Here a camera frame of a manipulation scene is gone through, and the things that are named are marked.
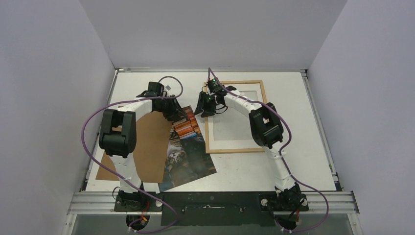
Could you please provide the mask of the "colourful photo print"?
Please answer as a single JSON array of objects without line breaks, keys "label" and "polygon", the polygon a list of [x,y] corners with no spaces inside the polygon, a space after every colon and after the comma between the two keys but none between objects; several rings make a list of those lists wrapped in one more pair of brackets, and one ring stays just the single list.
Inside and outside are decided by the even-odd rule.
[{"label": "colourful photo print", "polygon": [[163,182],[158,184],[160,192],[217,173],[192,107],[183,110],[186,117],[173,122],[170,130]]}]

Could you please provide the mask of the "clear acrylic sheet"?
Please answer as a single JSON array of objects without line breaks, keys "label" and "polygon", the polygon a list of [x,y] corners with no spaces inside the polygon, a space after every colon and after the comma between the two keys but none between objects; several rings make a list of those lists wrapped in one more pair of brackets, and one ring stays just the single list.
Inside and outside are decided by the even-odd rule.
[{"label": "clear acrylic sheet", "polygon": [[233,108],[228,108],[223,114],[215,114],[208,120],[215,141],[253,142],[249,118]]}]

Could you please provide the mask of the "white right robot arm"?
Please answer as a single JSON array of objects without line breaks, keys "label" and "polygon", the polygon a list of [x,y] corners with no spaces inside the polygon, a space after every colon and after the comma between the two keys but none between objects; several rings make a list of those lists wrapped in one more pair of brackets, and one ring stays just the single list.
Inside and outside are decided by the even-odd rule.
[{"label": "white right robot arm", "polygon": [[208,80],[199,93],[195,115],[202,118],[218,115],[217,106],[223,105],[241,113],[249,119],[254,142],[265,150],[274,174],[277,193],[277,205],[289,210],[296,204],[295,195],[288,191],[298,184],[293,179],[283,159],[283,146],[277,149],[277,143],[283,142],[285,121],[277,114],[272,103],[251,100],[233,86],[225,87],[217,78]]}]

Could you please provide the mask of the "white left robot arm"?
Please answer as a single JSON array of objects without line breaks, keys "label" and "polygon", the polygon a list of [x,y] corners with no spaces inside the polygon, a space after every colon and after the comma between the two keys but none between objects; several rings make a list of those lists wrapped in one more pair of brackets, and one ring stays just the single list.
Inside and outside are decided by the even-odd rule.
[{"label": "white left robot arm", "polygon": [[148,89],[135,100],[117,108],[103,111],[99,147],[110,156],[120,181],[120,191],[130,193],[127,205],[134,211],[145,207],[146,197],[140,194],[142,180],[138,176],[133,151],[137,144],[137,120],[151,112],[160,112],[167,121],[187,118],[175,95],[169,94],[159,82],[149,82]]}]

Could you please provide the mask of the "brown cardboard backing board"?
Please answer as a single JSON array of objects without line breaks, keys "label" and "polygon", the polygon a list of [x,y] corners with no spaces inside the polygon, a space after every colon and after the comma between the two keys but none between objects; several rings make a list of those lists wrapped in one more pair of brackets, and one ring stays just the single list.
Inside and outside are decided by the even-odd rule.
[{"label": "brown cardboard backing board", "polygon": [[172,123],[162,113],[151,112],[136,122],[133,151],[137,174],[145,183],[162,183]]}]

